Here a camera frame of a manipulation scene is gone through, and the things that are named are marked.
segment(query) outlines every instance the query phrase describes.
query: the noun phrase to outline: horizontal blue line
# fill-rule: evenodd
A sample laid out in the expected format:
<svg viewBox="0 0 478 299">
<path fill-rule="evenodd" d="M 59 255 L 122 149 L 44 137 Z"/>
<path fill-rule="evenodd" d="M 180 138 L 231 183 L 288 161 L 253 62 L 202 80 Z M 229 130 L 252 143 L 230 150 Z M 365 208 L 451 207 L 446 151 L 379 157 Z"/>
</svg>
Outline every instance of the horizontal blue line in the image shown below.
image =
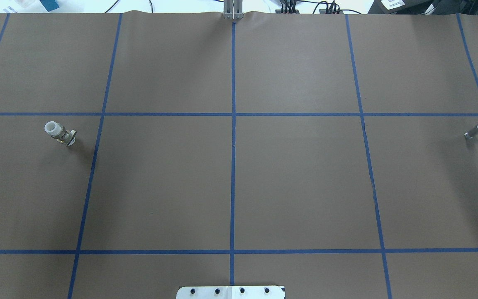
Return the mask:
<svg viewBox="0 0 478 299">
<path fill-rule="evenodd" d="M 80 250 L 80 254 L 229 254 L 230 250 Z"/>
<path fill-rule="evenodd" d="M 0 112 L 0 116 L 100 116 L 101 112 Z M 106 116 L 231 117 L 233 113 L 106 112 Z M 363 113 L 366 117 L 478 117 L 478 113 Z M 236 113 L 238 117 L 359 117 L 360 113 Z"/>
<path fill-rule="evenodd" d="M 338 254 L 382 253 L 377 249 L 237 249 L 237 250 L 78 250 L 80 254 Z M 77 250 L 0 249 L 0 254 L 76 254 Z M 478 252 L 478 248 L 386 248 L 385 253 Z"/>
</svg>

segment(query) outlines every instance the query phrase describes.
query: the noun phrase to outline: small metal tube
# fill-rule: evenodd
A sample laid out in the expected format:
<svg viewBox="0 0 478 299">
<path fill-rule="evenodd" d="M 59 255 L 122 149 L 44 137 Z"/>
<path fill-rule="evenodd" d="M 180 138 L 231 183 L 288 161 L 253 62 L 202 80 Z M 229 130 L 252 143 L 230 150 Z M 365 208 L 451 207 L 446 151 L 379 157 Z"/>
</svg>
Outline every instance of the small metal tube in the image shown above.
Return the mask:
<svg viewBox="0 0 478 299">
<path fill-rule="evenodd" d="M 473 129 L 467 131 L 464 133 L 464 137 L 466 139 L 472 139 L 475 135 L 478 134 L 478 125 L 476 125 Z"/>
<path fill-rule="evenodd" d="M 75 130 L 66 130 L 66 128 L 55 122 L 49 121 L 45 124 L 44 130 L 51 136 L 52 138 L 56 139 L 57 142 L 61 144 L 65 144 L 66 146 L 70 146 L 75 142 Z"/>
</svg>

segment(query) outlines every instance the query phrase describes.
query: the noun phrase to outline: white bracket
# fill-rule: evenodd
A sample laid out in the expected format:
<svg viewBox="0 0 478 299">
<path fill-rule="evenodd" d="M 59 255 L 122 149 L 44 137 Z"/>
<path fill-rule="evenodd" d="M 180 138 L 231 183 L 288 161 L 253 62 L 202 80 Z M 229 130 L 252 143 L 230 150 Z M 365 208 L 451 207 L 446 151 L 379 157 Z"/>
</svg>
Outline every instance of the white bracket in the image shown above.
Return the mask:
<svg viewBox="0 0 478 299">
<path fill-rule="evenodd" d="M 285 299 L 283 286 L 182 287 L 176 299 Z"/>
<path fill-rule="evenodd" d="M 243 0 L 224 0 L 225 19 L 240 20 L 243 19 Z"/>
</svg>

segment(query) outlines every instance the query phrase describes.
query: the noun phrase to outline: white cap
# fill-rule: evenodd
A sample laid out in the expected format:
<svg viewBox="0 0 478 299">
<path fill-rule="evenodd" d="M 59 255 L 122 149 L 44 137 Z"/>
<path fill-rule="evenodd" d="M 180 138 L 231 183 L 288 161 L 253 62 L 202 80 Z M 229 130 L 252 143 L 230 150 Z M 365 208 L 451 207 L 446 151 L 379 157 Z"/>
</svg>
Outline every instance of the white cap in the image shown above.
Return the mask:
<svg viewBox="0 0 478 299">
<path fill-rule="evenodd" d="M 45 124 L 44 130 L 51 136 L 58 136 L 62 132 L 62 126 L 55 121 L 50 121 Z"/>
</svg>

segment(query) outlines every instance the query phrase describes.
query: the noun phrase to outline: blue object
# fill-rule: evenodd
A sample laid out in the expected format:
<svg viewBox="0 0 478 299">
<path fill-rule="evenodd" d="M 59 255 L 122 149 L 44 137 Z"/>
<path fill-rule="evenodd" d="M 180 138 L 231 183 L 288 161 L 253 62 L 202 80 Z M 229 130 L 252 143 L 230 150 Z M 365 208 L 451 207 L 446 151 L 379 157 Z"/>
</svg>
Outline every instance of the blue object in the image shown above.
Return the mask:
<svg viewBox="0 0 478 299">
<path fill-rule="evenodd" d="M 40 2 L 47 11 L 52 11 L 60 7 L 56 0 L 40 0 Z"/>
</svg>

